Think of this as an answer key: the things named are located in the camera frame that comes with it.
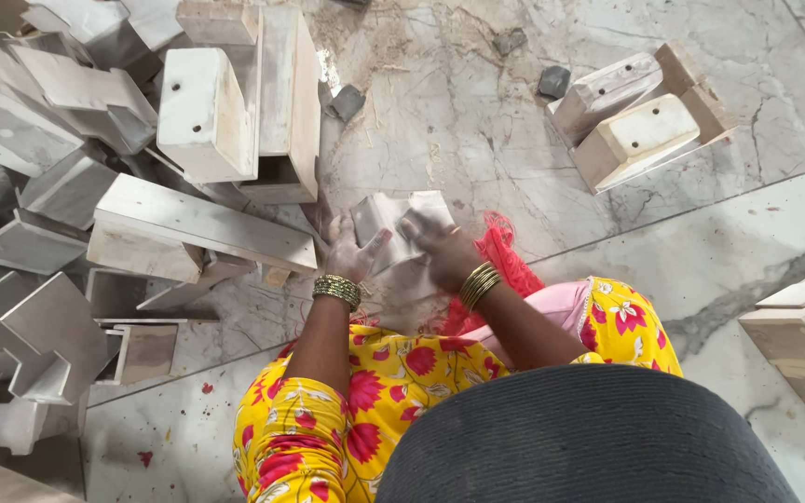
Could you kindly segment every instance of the gold bangle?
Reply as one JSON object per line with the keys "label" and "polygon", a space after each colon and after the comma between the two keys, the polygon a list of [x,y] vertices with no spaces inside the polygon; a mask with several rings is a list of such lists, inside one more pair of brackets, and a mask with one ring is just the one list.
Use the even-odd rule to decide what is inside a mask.
{"label": "gold bangle", "polygon": [[502,277],[496,269],[493,269],[492,262],[484,262],[480,267],[465,280],[462,289],[459,290],[459,298],[468,311],[474,310],[474,305],[480,300],[490,288],[502,281]]}
{"label": "gold bangle", "polygon": [[316,285],[312,289],[312,298],[317,295],[331,295],[341,298],[350,304],[350,313],[355,313],[362,302],[359,286],[349,279],[325,274],[316,279]]}

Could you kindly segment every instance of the yellow dress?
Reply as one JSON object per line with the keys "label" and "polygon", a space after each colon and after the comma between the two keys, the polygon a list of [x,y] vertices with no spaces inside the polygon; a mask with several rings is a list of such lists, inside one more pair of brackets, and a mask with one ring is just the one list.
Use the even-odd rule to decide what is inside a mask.
{"label": "yellow dress", "polygon": [[[623,363],[681,376],[651,304],[629,286],[592,279],[582,307],[577,362]],[[350,326],[350,393],[318,381],[283,380],[287,358],[269,364],[238,407],[232,456],[251,502],[373,501],[396,443],[447,396],[508,375],[482,344],[458,337],[405,337]]]}

